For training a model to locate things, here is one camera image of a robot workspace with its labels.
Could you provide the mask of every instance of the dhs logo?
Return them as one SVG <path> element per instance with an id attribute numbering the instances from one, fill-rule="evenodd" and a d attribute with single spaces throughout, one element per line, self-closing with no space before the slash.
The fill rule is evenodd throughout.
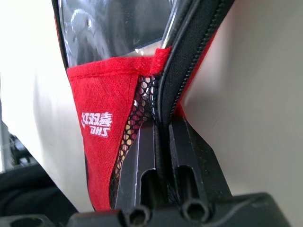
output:
<path id="1" fill-rule="evenodd" d="M 83 128 L 88 126 L 92 135 L 108 137 L 108 131 L 112 124 L 112 114 L 105 113 L 82 113 L 81 124 Z"/>

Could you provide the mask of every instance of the zipper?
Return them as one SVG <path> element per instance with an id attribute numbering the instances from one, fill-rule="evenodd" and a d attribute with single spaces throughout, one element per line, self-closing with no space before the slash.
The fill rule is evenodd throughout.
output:
<path id="1" fill-rule="evenodd" d="M 221 12 L 222 12 L 222 9 L 224 8 L 225 6 L 225 1 L 224 0 L 221 0 L 220 3 L 218 4 L 218 7 L 216 9 L 216 13 L 214 14 L 214 16 L 212 17 L 212 22 L 210 23 L 210 25 L 208 26 L 207 28 L 207 31 L 206 33 L 203 35 L 203 39 L 202 39 L 202 42 L 200 43 L 198 49 L 197 49 L 197 52 L 196 54 L 194 55 L 190 65 L 189 65 L 189 68 L 187 69 L 187 72 L 185 74 L 185 77 L 183 79 L 183 82 L 180 86 L 180 89 L 178 90 L 178 93 L 177 93 L 177 96 L 173 102 L 173 105 L 172 105 L 172 108 L 170 110 L 170 114 L 169 114 L 169 121 L 171 121 L 171 118 L 175 112 L 175 109 L 177 107 L 177 104 L 179 102 L 179 99 L 182 95 L 182 92 L 187 84 L 187 81 L 188 79 L 190 78 L 197 62 L 199 61 L 200 57 L 201 57 L 201 54 L 203 53 L 203 50 L 205 49 L 207 43 L 210 41 L 210 39 L 212 38 L 212 35 L 214 34 L 215 32 L 215 28 L 217 27 L 217 19 L 218 17 L 220 16 Z"/>

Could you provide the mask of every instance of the black mesh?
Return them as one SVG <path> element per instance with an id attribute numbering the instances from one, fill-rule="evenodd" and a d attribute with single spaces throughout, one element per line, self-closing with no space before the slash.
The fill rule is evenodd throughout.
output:
<path id="1" fill-rule="evenodd" d="M 116 163 L 110 178 L 109 201 L 112 209 L 116 204 L 121 167 L 125 156 L 135 140 L 142 123 L 152 118 L 151 92 L 154 90 L 153 81 L 154 77 L 140 77 L 138 81 L 134 104 L 125 125 Z"/>

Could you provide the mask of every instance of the red fabric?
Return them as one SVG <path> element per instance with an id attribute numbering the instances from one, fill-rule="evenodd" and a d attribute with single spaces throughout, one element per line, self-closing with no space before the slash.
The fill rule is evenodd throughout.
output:
<path id="1" fill-rule="evenodd" d="M 182 108 L 182 105 L 181 105 L 182 98 L 184 97 L 184 95 L 185 95 L 187 89 L 190 87 L 190 85 L 191 85 L 191 83 L 192 83 L 194 77 L 196 76 L 196 74 L 197 74 L 197 72 L 198 72 L 198 70 L 199 70 L 199 68 L 200 68 L 200 66 L 201 66 L 201 63 L 203 62 L 203 60 L 204 60 L 204 58 L 205 58 L 205 56 L 206 56 L 206 54 L 207 54 L 207 52 L 208 52 L 208 50 L 209 50 L 209 47 L 211 46 L 211 44 L 212 44 L 212 42 L 213 42 L 213 40 L 214 40 L 215 35 L 216 35 L 216 33 L 213 35 L 212 39 L 211 39 L 211 40 L 208 42 L 208 44 L 206 45 L 206 47 L 205 47 L 203 53 L 201 54 L 201 56 L 200 56 L 200 58 L 199 58 L 199 61 L 197 62 L 197 64 L 196 64 L 196 66 L 195 66 L 195 68 L 194 68 L 194 70 L 193 70 L 191 76 L 190 76 L 189 79 L 188 79 L 188 82 L 186 83 L 186 86 L 185 86 L 185 88 L 184 88 L 184 90 L 183 90 L 183 92 L 182 92 L 182 94 L 181 94 L 181 97 L 180 97 L 180 99 L 179 99 L 179 101 L 178 101 L 177 107 L 176 107 L 175 112 L 174 112 L 174 115 L 176 115 L 176 116 L 185 117 L 185 113 L 184 113 L 183 108 Z"/>
<path id="2" fill-rule="evenodd" d="M 160 73 L 169 52 L 170 48 L 157 49 L 154 57 L 118 57 L 67 69 L 88 162 L 89 196 L 96 210 L 110 209 L 110 176 L 138 77 Z"/>

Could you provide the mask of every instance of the black zipper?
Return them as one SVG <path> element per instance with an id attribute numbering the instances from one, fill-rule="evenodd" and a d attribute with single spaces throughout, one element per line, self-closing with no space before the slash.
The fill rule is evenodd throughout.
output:
<path id="1" fill-rule="evenodd" d="M 170 110 L 170 115 L 169 115 L 169 121 L 171 120 L 174 112 L 175 112 L 175 109 L 177 107 L 177 104 L 178 104 L 178 101 L 182 95 L 182 92 L 188 82 L 188 79 L 190 78 L 195 66 L 197 65 L 200 57 L 201 57 L 201 54 L 203 53 L 203 50 L 205 49 L 207 43 L 210 41 L 210 39 L 212 38 L 214 32 L 215 32 L 215 29 L 217 28 L 217 18 L 220 16 L 220 13 L 222 12 L 222 9 L 224 8 L 225 6 L 225 3 L 224 3 L 224 0 L 221 0 L 220 3 L 218 4 L 218 8 L 216 9 L 216 13 L 214 14 L 213 18 L 212 18 L 212 22 L 210 23 L 210 25 L 208 26 L 208 29 L 206 31 L 206 33 L 204 33 L 203 35 L 203 39 L 202 39 L 202 42 L 200 43 L 198 49 L 197 49 L 197 52 L 196 54 L 194 55 L 190 65 L 189 65 L 189 68 L 187 69 L 187 72 L 184 76 L 184 79 L 183 79 L 183 82 L 180 86 L 180 89 L 177 93 L 177 96 L 175 98 L 175 101 L 173 102 L 173 105 L 172 105 L 172 108 Z"/>

